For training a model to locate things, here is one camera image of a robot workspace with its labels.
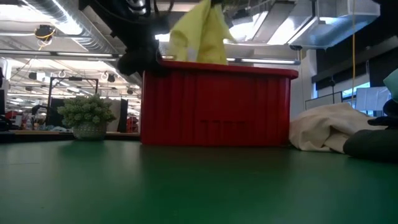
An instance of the small succulent plant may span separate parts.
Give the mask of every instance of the small succulent plant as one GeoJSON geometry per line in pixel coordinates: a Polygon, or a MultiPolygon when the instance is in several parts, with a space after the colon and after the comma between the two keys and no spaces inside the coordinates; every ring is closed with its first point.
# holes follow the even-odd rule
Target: small succulent plant
{"type": "Polygon", "coordinates": [[[111,103],[106,103],[99,95],[77,96],[65,100],[65,106],[60,106],[57,110],[63,115],[64,125],[72,128],[85,122],[102,124],[114,121],[116,118],[110,106],[111,103]]]}

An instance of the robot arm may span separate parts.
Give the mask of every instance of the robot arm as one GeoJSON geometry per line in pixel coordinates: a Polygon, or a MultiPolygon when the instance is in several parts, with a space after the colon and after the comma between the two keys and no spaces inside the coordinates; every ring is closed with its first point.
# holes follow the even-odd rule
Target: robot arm
{"type": "Polygon", "coordinates": [[[158,66],[161,58],[159,42],[155,40],[157,34],[170,32],[167,20],[174,0],[166,14],[161,15],[156,0],[154,14],[151,13],[151,0],[80,0],[79,8],[87,6],[112,30],[111,36],[118,37],[127,47],[126,54],[119,60],[118,69],[125,75],[142,72],[146,68],[158,66]]]}

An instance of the green tabletop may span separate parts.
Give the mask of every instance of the green tabletop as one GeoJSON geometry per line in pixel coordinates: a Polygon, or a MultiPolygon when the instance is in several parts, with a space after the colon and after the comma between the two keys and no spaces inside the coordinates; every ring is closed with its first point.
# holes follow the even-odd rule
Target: green tabletop
{"type": "Polygon", "coordinates": [[[294,149],[0,145],[0,223],[398,223],[398,167],[294,149]]]}

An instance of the light fixture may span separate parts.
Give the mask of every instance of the light fixture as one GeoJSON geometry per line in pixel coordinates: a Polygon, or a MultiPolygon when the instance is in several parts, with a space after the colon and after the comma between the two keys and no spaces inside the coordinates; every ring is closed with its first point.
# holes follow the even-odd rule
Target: light fixture
{"type": "Polygon", "coordinates": [[[244,58],[242,62],[247,63],[273,63],[273,64],[281,64],[281,65],[294,65],[295,61],[293,60],[272,60],[272,59],[250,59],[244,58]]]}
{"type": "Polygon", "coordinates": [[[65,83],[65,82],[60,82],[60,84],[61,84],[61,85],[64,85],[64,86],[70,86],[69,84],[67,84],[67,83],[65,83]]]}
{"type": "MultiPolygon", "coordinates": [[[[30,93],[7,93],[7,96],[36,96],[36,97],[44,97],[47,98],[49,97],[46,94],[30,94],[30,93]]],[[[73,95],[51,95],[52,97],[75,97],[73,95]]]]}
{"type": "Polygon", "coordinates": [[[24,101],[24,100],[21,99],[21,98],[16,98],[16,99],[11,99],[11,100],[13,100],[13,101],[15,101],[15,102],[23,102],[23,101],[24,101]]]}
{"type": "Polygon", "coordinates": [[[299,65],[300,62],[295,60],[277,60],[277,59],[255,59],[255,58],[227,58],[229,62],[235,63],[264,63],[264,64],[278,64],[278,65],[299,65]]]}
{"type": "Polygon", "coordinates": [[[75,92],[75,93],[79,93],[80,92],[80,90],[78,88],[74,88],[74,87],[67,88],[67,90],[70,90],[70,91],[75,92]]]}
{"type": "Polygon", "coordinates": [[[168,42],[170,40],[170,34],[158,34],[155,35],[155,39],[159,42],[168,42]]]}
{"type": "Polygon", "coordinates": [[[41,52],[35,50],[0,50],[0,54],[51,55],[50,52],[41,52]]]}
{"type": "Polygon", "coordinates": [[[77,56],[77,57],[112,57],[111,54],[90,54],[90,53],[75,53],[75,52],[58,52],[59,56],[77,56]]]}
{"type": "Polygon", "coordinates": [[[305,31],[307,31],[316,21],[318,20],[317,17],[314,17],[303,29],[301,29],[296,35],[294,35],[287,43],[292,44],[295,42],[305,31]]]}

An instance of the red plastic bin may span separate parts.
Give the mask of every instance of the red plastic bin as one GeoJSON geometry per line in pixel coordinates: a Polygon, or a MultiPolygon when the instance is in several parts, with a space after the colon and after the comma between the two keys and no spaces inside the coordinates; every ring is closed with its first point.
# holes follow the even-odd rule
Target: red plastic bin
{"type": "Polygon", "coordinates": [[[163,61],[144,75],[141,142],[163,146],[288,143],[295,70],[163,61]]]}

